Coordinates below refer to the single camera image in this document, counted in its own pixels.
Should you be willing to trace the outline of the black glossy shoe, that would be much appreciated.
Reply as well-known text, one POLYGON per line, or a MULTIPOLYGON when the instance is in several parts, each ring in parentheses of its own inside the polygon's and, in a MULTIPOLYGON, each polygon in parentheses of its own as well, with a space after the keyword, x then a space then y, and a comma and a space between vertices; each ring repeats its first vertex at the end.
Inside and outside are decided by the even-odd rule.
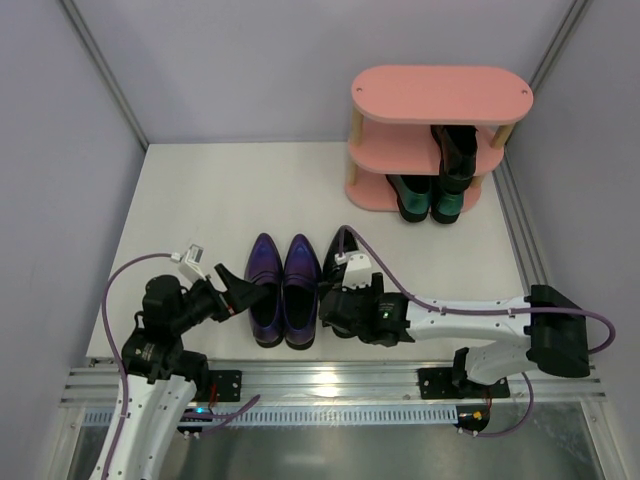
POLYGON ((450 193, 462 193, 476 172, 477 129, 469 125, 432 125, 431 135, 441 152, 438 178, 450 193))
POLYGON ((336 261, 336 256, 340 253, 351 253, 358 251, 358 243, 353 234, 348 230, 339 229, 327 251, 322 266, 322 278, 319 284, 319 302, 324 301, 327 293, 335 286, 341 285, 344 273, 346 270, 346 264, 339 264, 336 261))

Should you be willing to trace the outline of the green metallic shoe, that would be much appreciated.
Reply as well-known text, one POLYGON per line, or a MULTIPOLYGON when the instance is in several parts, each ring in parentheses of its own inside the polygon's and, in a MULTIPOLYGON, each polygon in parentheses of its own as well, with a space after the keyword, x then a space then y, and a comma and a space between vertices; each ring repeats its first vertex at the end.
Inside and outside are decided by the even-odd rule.
POLYGON ((426 219, 431 207, 431 177, 426 175, 387 175, 396 194, 400 216, 409 223, 426 219))
POLYGON ((449 225, 455 223, 464 205, 464 193, 449 192, 438 181, 433 187, 431 216, 437 223, 449 225))

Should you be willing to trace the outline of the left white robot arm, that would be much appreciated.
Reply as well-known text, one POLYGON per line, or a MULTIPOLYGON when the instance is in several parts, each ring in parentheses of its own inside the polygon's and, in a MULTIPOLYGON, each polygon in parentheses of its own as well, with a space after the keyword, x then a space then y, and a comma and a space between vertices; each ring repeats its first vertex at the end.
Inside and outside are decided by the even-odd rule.
POLYGON ((210 384, 206 356, 185 350, 183 334, 206 320, 226 321, 269 293, 222 264, 215 271, 222 291, 201 273, 189 288, 172 275, 146 284, 135 328, 113 350, 120 374, 116 410, 92 478, 158 477, 188 404, 210 384))

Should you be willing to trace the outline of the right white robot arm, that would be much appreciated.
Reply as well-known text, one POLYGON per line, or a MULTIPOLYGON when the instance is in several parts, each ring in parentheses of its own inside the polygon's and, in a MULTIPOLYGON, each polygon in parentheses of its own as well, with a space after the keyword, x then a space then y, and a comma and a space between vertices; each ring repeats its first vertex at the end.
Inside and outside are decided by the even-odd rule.
POLYGON ((590 374, 586 319, 557 290, 534 285, 529 295, 509 300, 454 304, 427 309, 400 292, 387 292, 382 276, 369 284, 320 285, 319 318, 341 338, 394 347, 441 338, 482 341, 455 351, 445 375, 421 377, 432 398, 480 398, 494 394, 513 374, 538 370, 569 379, 590 374))

